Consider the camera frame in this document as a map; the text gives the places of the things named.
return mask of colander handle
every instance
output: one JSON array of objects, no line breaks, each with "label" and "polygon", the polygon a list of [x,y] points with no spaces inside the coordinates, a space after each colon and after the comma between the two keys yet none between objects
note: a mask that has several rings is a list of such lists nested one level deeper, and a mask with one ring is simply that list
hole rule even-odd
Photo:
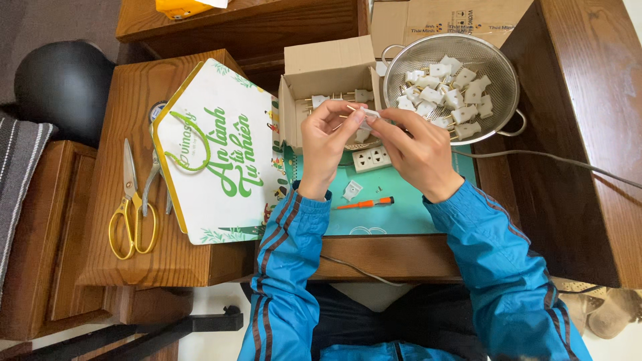
[{"label": "colander handle", "polygon": [[515,136],[518,136],[519,134],[522,134],[524,132],[524,130],[526,130],[526,123],[527,123],[526,122],[526,116],[519,109],[515,109],[515,111],[519,114],[519,116],[522,117],[522,121],[524,122],[522,124],[522,127],[517,132],[512,132],[511,133],[511,132],[504,132],[503,130],[499,130],[499,131],[497,131],[497,134],[501,134],[502,136],[507,136],[507,137],[515,137]]},{"label": "colander handle", "polygon": [[383,52],[381,53],[381,61],[384,64],[386,64],[386,67],[388,67],[388,62],[386,61],[386,53],[388,53],[388,50],[390,50],[392,48],[402,48],[403,49],[403,48],[405,48],[405,46],[399,45],[399,44],[393,44],[393,45],[391,45],[391,46],[389,46],[389,47],[387,47],[387,48],[385,48],[383,50]]}]

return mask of hand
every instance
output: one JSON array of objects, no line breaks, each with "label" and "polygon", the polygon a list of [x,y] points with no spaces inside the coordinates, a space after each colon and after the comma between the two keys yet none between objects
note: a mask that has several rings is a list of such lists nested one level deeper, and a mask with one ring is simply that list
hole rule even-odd
[{"label": "hand", "polygon": [[452,197],[464,179],[453,169],[448,131],[410,110],[388,108],[379,114],[397,123],[395,126],[381,118],[368,119],[372,134],[381,138],[401,177],[432,203]]},{"label": "hand", "polygon": [[[352,111],[348,105],[357,110]],[[343,148],[365,119],[360,107],[367,108],[368,105],[326,100],[301,123],[304,162],[298,192],[303,197],[321,202],[325,200],[325,192],[336,176]],[[348,114],[348,118],[339,117]]]}]

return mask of yellow bag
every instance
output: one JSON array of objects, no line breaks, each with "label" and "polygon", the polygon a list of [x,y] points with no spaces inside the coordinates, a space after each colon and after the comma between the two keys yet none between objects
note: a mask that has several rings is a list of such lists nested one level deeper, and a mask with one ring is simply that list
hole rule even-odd
[{"label": "yellow bag", "polygon": [[172,20],[185,19],[213,8],[195,0],[156,0],[156,11]]}]

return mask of scissors handle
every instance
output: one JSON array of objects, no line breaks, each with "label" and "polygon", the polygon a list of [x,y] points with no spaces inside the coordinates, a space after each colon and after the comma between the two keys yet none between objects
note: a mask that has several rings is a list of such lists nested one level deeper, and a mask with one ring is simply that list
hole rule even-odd
[{"label": "scissors handle", "polygon": [[[134,203],[134,209],[136,210],[136,224],[135,224],[135,229],[134,229],[134,247],[138,251],[138,253],[149,253],[154,249],[154,246],[156,245],[156,239],[158,238],[158,214],[156,213],[156,209],[154,208],[153,205],[147,203],[143,204],[143,200],[138,196],[138,193],[134,193],[134,196],[132,197],[132,202]],[[150,245],[147,247],[147,249],[143,250],[143,236],[142,236],[142,229],[143,229],[143,206],[149,207],[152,210],[152,218],[154,219],[154,225],[153,225],[153,231],[152,231],[152,240],[150,241]]]},{"label": "scissors handle", "polygon": [[[118,205],[118,208],[114,212],[114,215],[112,215],[112,219],[109,221],[109,245],[112,247],[112,252],[118,257],[119,260],[129,260],[133,255],[134,255],[134,237],[132,236],[132,228],[130,227],[129,224],[129,205],[131,204],[131,201],[127,199],[126,197],[123,197],[121,200],[120,205]],[[127,240],[129,242],[129,252],[127,255],[123,256],[120,251],[118,244],[116,243],[116,222],[119,218],[119,216],[123,216],[125,219],[125,228],[127,230]]]}]

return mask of person's left hand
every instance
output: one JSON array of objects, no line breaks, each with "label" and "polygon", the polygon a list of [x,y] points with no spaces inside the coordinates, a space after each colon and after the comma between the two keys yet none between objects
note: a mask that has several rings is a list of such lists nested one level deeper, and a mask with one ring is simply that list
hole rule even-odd
[{"label": "person's left hand", "polygon": [[[357,110],[352,111],[348,105]],[[298,193],[303,197],[320,202],[325,200],[325,192],[336,176],[343,148],[365,119],[360,107],[367,108],[368,105],[326,100],[301,123],[304,162]],[[348,118],[339,117],[348,114]]]}]

